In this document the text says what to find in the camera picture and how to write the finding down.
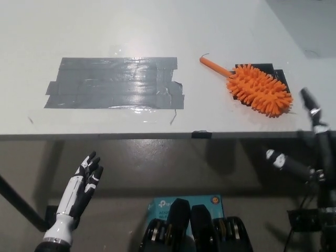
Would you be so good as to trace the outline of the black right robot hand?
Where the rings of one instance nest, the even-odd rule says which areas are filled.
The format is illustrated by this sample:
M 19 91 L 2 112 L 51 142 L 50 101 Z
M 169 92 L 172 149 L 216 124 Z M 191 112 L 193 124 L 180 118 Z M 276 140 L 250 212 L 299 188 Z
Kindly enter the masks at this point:
M 266 160 L 277 170 L 286 171 L 303 182 L 318 183 L 317 207 L 335 209 L 335 147 L 330 127 L 322 121 L 322 110 L 307 88 L 300 90 L 304 107 L 308 111 L 314 133 L 316 165 L 309 168 L 293 158 L 273 149 L 263 149 Z

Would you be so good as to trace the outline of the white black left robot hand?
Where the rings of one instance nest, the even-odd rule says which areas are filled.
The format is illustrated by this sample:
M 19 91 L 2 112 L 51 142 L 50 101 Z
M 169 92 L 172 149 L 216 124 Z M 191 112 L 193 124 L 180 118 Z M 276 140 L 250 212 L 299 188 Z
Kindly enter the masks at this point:
M 88 206 L 102 176 L 100 158 L 93 151 L 70 178 L 56 211 L 56 221 L 43 241 L 72 245 L 72 232 Z

